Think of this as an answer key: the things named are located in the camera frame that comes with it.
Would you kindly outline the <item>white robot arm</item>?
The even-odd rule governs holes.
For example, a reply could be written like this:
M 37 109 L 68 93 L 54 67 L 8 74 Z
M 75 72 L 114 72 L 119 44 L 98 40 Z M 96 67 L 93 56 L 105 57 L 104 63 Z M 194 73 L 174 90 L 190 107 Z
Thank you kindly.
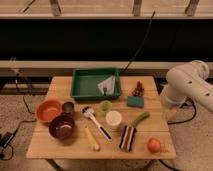
M 208 65 L 194 60 L 171 68 L 166 74 L 167 84 L 160 93 L 163 115 L 169 121 L 190 98 L 213 113 L 213 85 L 209 77 Z

